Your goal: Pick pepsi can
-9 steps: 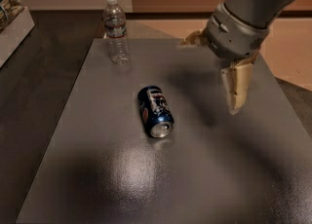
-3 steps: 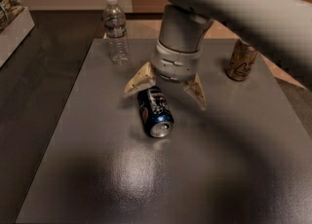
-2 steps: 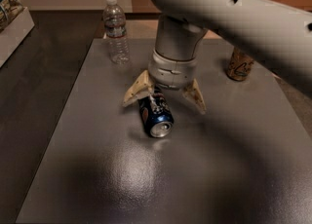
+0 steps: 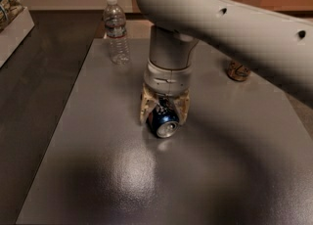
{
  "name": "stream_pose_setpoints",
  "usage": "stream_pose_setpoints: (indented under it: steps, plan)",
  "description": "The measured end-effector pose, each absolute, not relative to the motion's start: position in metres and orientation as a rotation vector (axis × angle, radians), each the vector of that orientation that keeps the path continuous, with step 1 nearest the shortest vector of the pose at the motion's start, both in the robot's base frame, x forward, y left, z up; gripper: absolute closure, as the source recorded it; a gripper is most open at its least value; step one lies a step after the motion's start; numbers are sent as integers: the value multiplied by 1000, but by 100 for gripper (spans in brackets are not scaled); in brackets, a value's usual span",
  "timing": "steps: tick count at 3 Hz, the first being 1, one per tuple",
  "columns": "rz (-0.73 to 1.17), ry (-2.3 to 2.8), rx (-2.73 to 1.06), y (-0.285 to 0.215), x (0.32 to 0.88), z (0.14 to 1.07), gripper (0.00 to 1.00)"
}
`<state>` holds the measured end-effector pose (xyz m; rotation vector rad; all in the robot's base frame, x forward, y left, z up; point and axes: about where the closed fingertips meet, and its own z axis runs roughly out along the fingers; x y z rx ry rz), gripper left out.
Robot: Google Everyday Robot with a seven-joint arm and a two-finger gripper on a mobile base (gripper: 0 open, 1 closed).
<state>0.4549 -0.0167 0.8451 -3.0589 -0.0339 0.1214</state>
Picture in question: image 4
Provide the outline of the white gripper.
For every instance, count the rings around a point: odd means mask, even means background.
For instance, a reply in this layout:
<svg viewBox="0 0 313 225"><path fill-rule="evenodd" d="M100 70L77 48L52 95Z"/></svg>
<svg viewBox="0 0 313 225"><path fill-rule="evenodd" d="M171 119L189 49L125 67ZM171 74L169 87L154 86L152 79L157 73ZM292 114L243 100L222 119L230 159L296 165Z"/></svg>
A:
<svg viewBox="0 0 313 225"><path fill-rule="evenodd" d="M158 95L173 97L174 109L183 125L190 107L190 88L192 63L181 68L159 67L148 60L144 71L144 84L141 92L140 123L144 124L149 114L158 104Z"/></svg>

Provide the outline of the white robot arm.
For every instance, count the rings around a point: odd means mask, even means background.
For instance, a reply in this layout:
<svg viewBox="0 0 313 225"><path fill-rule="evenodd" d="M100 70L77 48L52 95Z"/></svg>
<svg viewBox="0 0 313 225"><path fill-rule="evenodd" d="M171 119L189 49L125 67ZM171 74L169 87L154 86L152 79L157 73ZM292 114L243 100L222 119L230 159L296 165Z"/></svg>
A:
<svg viewBox="0 0 313 225"><path fill-rule="evenodd" d="M313 23L231 0L137 0L152 23L140 120L170 108L167 126L189 111L191 53L214 47L313 108Z"/></svg>

